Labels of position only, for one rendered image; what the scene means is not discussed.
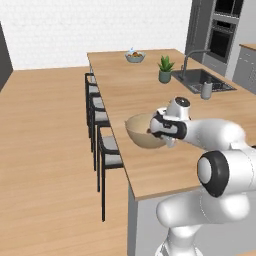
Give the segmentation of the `grey cupboard run wooden top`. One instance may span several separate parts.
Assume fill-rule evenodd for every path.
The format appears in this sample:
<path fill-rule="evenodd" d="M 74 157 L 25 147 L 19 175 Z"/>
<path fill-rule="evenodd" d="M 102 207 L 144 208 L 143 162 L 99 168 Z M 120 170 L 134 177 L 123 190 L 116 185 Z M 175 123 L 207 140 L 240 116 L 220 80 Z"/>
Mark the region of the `grey cupboard run wooden top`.
<path fill-rule="evenodd" d="M 241 44 L 232 81 L 256 95 L 256 44 Z"/>

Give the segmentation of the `dark grey tall unit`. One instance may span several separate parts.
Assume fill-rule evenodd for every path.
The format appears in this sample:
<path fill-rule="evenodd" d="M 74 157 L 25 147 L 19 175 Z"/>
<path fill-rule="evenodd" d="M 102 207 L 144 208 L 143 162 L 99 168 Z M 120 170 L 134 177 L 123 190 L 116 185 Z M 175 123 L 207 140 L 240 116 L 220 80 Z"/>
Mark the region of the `dark grey tall unit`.
<path fill-rule="evenodd" d="M 13 73 L 13 66 L 7 47 L 2 24 L 0 22 L 0 92 Z"/>

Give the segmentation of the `tall grey cupboard unit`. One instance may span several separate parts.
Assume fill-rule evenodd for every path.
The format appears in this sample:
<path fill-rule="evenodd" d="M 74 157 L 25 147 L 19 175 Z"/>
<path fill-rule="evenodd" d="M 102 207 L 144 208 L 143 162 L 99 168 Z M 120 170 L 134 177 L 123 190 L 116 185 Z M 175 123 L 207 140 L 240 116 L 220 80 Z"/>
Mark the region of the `tall grey cupboard unit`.
<path fill-rule="evenodd" d="M 241 44 L 256 44 L 256 0 L 244 0 L 240 17 L 231 17 L 215 12 L 217 0 L 193 0 L 185 53 L 208 49 L 211 25 L 214 19 L 234 23 L 236 31 L 226 64 L 211 61 L 206 63 L 207 53 L 193 54 L 192 58 L 213 71 L 232 80 L 241 50 Z"/>

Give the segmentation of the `tan round basket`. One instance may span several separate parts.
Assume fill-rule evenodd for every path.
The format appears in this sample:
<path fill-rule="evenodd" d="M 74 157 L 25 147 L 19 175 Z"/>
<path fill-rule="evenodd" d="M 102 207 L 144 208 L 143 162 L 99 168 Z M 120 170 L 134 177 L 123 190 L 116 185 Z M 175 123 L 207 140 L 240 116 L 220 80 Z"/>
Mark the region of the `tan round basket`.
<path fill-rule="evenodd" d="M 139 147 L 146 149 L 160 148 L 165 141 L 148 132 L 151 113 L 137 114 L 125 121 L 125 127 L 131 140 Z"/>

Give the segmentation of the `grey island counter base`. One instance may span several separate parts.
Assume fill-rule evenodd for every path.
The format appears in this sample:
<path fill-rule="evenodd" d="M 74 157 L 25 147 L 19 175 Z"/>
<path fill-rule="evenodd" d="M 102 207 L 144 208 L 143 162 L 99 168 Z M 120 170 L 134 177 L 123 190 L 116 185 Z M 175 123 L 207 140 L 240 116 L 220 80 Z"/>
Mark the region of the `grey island counter base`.
<path fill-rule="evenodd" d="M 195 245 L 203 256 L 237 256 L 256 250 L 256 192 L 247 194 L 250 213 L 241 222 L 204 225 L 196 233 Z M 166 196 L 136 201 L 128 186 L 128 256 L 155 256 L 168 229 L 156 217 L 157 204 Z"/>

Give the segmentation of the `grey fruit bowl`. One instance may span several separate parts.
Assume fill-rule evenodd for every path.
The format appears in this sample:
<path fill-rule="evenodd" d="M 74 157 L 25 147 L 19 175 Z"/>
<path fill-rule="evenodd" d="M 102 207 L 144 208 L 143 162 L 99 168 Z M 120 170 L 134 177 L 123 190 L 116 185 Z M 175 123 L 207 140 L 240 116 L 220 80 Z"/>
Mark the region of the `grey fruit bowl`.
<path fill-rule="evenodd" d="M 125 57 L 130 63 L 141 63 L 144 60 L 145 56 L 146 54 L 144 52 L 136 51 L 133 48 L 125 53 Z"/>

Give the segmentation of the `green potted plant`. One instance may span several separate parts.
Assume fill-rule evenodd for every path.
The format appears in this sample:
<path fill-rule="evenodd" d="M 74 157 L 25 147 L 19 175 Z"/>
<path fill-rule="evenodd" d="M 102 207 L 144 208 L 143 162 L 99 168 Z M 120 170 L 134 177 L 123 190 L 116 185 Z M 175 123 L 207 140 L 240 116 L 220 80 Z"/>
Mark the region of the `green potted plant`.
<path fill-rule="evenodd" d="M 174 66 L 174 62 L 171 62 L 168 56 L 161 57 L 161 63 L 159 64 L 159 76 L 158 76 L 158 79 L 161 83 L 167 84 L 170 82 L 173 66 Z"/>

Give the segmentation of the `dark grey sink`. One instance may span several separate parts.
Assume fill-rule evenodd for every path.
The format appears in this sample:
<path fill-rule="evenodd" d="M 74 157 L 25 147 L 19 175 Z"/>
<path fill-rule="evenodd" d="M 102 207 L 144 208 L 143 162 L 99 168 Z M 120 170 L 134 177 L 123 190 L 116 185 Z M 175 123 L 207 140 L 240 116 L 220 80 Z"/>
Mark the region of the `dark grey sink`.
<path fill-rule="evenodd" d="M 225 83 L 216 76 L 210 74 L 204 69 L 191 69 L 187 70 L 184 77 L 181 77 L 181 70 L 173 71 L 172 76 L 176 78 L 180 83 L 182 83 L 186 88 L 188 88 L 194 94 L 200 94 L 202 86 L 205 82 L 212 83 L 213 92 L 224 92 L 224 91 L 234 91 L 235 88 L 231 85 Z"/>

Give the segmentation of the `grey tap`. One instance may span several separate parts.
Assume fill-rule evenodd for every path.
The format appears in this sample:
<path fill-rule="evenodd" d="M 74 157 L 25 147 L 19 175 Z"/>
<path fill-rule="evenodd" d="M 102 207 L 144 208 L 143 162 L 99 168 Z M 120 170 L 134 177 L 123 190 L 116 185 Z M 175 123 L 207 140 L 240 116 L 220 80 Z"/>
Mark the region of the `grey tap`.
<path fill-rule="evenodd" d="M 185 58 L 184 58 L 184 64 L 181 66 L 181 74 L 180 74 L 180 79 L 184 80 L 185 78 L 185 74 L 186 74 L 186 70 L 187 70 L 187 64 L 188 64 L 188 58 L 190 56 L 192 56 L 193 54 L 197 54 L 197 53 L 208 53 L 210 52 L 210 49 L 202 49 L 202 50 L 192 50 L 189 53 L 186 54 Z"/>

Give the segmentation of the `black stool grey seat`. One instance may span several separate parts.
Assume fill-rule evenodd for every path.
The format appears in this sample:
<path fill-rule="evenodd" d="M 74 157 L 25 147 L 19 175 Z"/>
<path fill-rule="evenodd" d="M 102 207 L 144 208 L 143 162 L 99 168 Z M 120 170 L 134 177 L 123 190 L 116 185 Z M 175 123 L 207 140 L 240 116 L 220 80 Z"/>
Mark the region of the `black stool grey seat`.
<path fill-rule="evenodd" d="M 105 116 L 104 106 L 96 84 L 87 82 L 86 91 L 86 119 L 89 138 L 93 137 L 93 120 L 103 121 Z"/>
<path fill-rule="evenodd" d="M 109 127 L 109 119 L 102 101 L 98 93 L 90 96 L 90 137 L 91 152 L 93 153 L 93 166 L 96 166 L 96 126 L 102 125 Z"/>
<path fill-rule="evenodd" d="M 86 94 L 86 119 L 89 119 L 89 96 L 91 93 L 96 93 L 98 91 L 98 86 L 95 82 L 95 77 L 93 73 L 85 74 L 85 94 Z"/>
<path fill-rule="evenodd" d="M 97 127 L 97 191 L 101 193 L 101 219 L 106 214 L 106 171 L 123 168 L 123 161 L 113 135 L 103 136 Z"/>

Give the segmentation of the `black built-in microwave oven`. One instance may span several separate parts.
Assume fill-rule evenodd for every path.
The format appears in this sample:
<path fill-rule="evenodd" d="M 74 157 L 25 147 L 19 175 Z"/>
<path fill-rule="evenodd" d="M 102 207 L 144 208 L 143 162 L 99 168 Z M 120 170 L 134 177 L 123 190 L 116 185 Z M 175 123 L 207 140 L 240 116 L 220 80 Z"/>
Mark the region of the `black built-in microwave oven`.
<path fill-rule="evenodd" d="M 215 12 L 231 17 L 240 17 L 244 0 L 217 0 Z"/>

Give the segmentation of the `grey soap dispenser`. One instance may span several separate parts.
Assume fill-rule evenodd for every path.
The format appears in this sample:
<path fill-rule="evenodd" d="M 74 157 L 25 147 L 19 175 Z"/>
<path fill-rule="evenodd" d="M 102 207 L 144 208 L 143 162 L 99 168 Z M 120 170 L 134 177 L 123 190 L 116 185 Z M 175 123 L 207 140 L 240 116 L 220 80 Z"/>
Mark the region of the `grey soap dispenser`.
<path fill-rule="evenodd" d="M 201 88 L 201 98 L 204 100 L 209 100 L 212 94 L 212 86 L 211 82 L 205 82 Z"/>

